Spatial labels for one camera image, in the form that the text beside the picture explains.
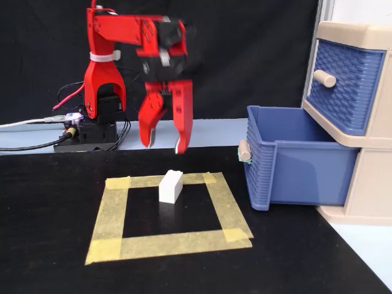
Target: yellow tape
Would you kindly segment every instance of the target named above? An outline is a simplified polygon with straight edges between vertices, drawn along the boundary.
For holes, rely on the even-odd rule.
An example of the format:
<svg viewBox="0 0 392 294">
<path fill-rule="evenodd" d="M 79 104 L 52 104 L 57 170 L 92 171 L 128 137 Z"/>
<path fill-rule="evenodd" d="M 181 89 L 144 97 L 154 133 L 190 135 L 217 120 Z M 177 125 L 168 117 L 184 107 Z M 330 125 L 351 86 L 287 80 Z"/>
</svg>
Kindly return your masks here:
<svg viewBox="0 0 392 294">
<path fill-rule="evenodd" d="M 247 234 L 240 228 L 224 228 L 223 233 L 227 242 L 235 242 L 243 239 L 249 240 Z"/>
<path fill-rule="evenodd" d="M 131 177 L 128 188 L 157 187 L 164 176 L 134 176 Z M 183 175 L 183 185 L 204 184 L 205 179 L 201 173 L 186 173 Z"/>
<path fill-rule="evenodd" d="M 203 178 L 204 178 L 204 183 L 206 183 L 206 184 L 215 184 L 216 183 L 216 178 L 211 173 L 204 173 Z"/>
<path fill-rule="evenodd" d="M 203 174 L 203 176 L 205 179 L 207 178 L 206 182 L 210 182 L 211 175 Z M 228 228 L 240 228 L 248 238 L 253 238 L 253 234 L 248 227 L 223 174 L 214 173 L 213 176 L 216 182 L 206 183 L 206 185 L 220 225 L 224 230 Z"/>
<path fill-rule="evenodd" d="M 121 252 L 121 238 L 109 240 L 92 240 L 87 253 L 85 265 L 93 262 L 108 262 L 119 260 Z"/>
<path fill-rule="evenodd" d="M 123 237 L 127 197 L 128 189 L 109 190 L 105 188 L 92 240 Z"/>
<path fill-rule="evenodd" d="M 248 238 L 227 242 L 222 230 L 124 238 L 120 259 L 250 248 Z"/>
<path fill-rule="evenodd" d="M 113 189 L 128 189 L 129 188 L 130 176 L 125 178 L 112 178 L 106 179 L 105 188 L 109 190 Z"/>
<path fill-rule="evenodd" d="M 222 173 L 190 173 L 183 184 L 207 185 L 222 230 L 124 238 L 128 188 L 157 187 L 164 176 L 107 179 L 86 264 L 120 259 L 250 248 L 246 224 Z"/>
</svg>

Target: foam block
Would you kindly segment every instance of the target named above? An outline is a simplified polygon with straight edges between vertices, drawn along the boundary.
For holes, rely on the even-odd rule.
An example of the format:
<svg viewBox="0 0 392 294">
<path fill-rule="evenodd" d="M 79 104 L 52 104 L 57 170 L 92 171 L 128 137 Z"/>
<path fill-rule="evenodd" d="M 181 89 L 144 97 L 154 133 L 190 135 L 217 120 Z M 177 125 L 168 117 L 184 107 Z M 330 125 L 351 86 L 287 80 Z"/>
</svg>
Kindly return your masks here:
<svg viewBox="0 0 392 294">
<path fill-rule="evenodd" d="M 159 183 L 159 201 L 174 204 L 183 189 L 183 173 L 169 170 Z"/>
</svg>

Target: black backdrop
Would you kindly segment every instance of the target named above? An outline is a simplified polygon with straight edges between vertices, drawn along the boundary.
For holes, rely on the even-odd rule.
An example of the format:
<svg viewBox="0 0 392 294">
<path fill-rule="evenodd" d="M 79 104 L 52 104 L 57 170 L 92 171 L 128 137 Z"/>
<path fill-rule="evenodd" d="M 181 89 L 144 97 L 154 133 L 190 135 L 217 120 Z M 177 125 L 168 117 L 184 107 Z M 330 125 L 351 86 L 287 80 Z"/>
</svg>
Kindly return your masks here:
<svg viewBox="0 0 392 294">
<path fill-rule="evenodd" d="M 2 1 L 0 123 L 51 115 L 58 89 L 81 81 L 89 62 L 89 0 Z M 185 76 L 194 82 L 194 118 L 244 118 L 247 105 L 299 107 L 317 0 L 106 0 L 118 13 L 190 19 Z M 119 44 L 119 66 L 140 71 L 134 47 Z M 124 74 L 126 85 L 135 76 Z M 143 84 L 128 93 L 136 109 Z M 137 114 L 131 107 L 129 119 Z"/>
</svg>

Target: drawer knob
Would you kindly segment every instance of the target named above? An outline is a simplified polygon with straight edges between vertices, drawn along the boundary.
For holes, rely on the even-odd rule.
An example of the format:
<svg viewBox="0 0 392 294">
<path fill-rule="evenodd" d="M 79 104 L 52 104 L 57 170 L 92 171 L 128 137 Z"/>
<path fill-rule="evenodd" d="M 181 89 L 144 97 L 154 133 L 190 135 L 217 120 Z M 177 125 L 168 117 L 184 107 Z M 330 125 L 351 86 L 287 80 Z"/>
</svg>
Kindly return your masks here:
<svg viewBox="0 0 392 294">
<path fill-rule="evenodd" d="M 336 84 L 336 78 L 321 69 L 318 69 L 313 73 L 313 78 L 327 88 L 332 88 Z"/>
<path fill-rule="evenodd" d="M 251 159 L 251 149 L 246 140 L 240 140 L 239 144 L 239 158 L 242 161 L 249 161 Z"/>
</svg>

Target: white wall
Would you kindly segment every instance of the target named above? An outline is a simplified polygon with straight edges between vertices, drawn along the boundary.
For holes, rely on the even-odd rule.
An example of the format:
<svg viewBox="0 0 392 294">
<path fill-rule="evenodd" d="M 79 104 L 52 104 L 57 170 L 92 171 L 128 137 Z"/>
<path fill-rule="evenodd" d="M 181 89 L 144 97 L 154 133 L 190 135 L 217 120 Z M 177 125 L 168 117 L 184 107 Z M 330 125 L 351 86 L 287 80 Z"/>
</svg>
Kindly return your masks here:
<svg viewBox="0 0 392 294">
<path fill-rule="evenodd" d="M 335 0 L 332 21 L 392 25 L 392 0 Z"/>
</svg>

